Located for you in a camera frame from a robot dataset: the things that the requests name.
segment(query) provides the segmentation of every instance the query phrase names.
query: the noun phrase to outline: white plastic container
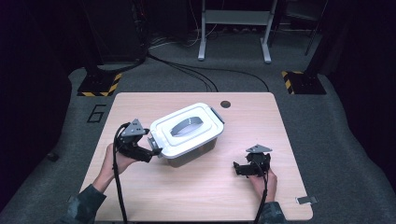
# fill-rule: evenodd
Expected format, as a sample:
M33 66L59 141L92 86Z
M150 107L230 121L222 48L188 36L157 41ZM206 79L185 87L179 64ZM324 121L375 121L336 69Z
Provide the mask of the white plastic container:
M150 131L151 146L162 148L160 157L179 167L213 149L224 129L221 116L209 105L187 106L155 120Z

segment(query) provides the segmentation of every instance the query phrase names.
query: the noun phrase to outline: hand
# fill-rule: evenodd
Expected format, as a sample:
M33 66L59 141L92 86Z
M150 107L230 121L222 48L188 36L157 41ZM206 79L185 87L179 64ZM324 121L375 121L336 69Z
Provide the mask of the hand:
M129 165L137 160L128 158L119 152L116 153L117 165L119 167L119 174L122 174ZM100 192L105 192L108 185L114 178L113 170L113 144L107 146L105 159L102 164L99 175L93 181L92 185Z
M248 179L250 180L251 184L253 185L253 188L259 195L260 199L262 198L262 194L265 189L265 184L262 176L258 177L256 175L249 175ZM274 172L269 169L268 170L268 182L267 182L267 197L265 198L265 202L274 202L275 201L275 195L276 195L276 185L277 185L277 176L274 174Z

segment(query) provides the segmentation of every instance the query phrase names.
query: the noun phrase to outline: container lid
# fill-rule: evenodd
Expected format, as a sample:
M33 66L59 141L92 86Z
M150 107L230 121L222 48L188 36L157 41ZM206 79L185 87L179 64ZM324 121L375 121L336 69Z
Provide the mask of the container lid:
M151 126L151 135L165 158L173 159L218 137L224 129L223 121L209 105L187 106Z

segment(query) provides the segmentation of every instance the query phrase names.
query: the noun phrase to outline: sleeve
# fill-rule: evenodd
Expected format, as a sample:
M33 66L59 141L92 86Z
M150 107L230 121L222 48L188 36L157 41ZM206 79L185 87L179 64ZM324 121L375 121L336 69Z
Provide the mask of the sleeve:
M106 195L99 192L93 185L89 185L70 202L67 213L55 223L93 223L96 212L105 198Z
M282 209L279 203L272 202L266 203L262 209L262 214L260 215L259 223L261 224L286 224L288 221L283 215Z

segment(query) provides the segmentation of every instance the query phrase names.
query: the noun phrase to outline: gray carpet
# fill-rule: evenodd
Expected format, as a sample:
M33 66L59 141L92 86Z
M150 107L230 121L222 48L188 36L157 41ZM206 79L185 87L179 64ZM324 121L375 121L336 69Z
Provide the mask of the gray carpet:
M396 223L395 193L348 129L331 82L319 75L326 95L289 95L286 90L281 71L304 71L318 38L310 54L304 56L308 38L280 32L270 48L273 62L265 64L260 37L251 33L220 35L207 42L204 62L197 61L198 43L192 47L169 44L149 52L170 62L238 70L265 81L276 97L307 193L319 199L312 205L314 217L306 223ZM117 67L122 64L104 66ZM252 76L196 70L209 77L219 91L267 91ZM43 159L3 210L0 223L51 223L66 211L68 198L78 194L118 92L206 91L202 81L152 59L123 73L112 96L77 96L84 77L83 69L69 76L72 99L63 134L53 149L60 159ZM103 118L87 123L96 105L102 105L96 111L103 112Z

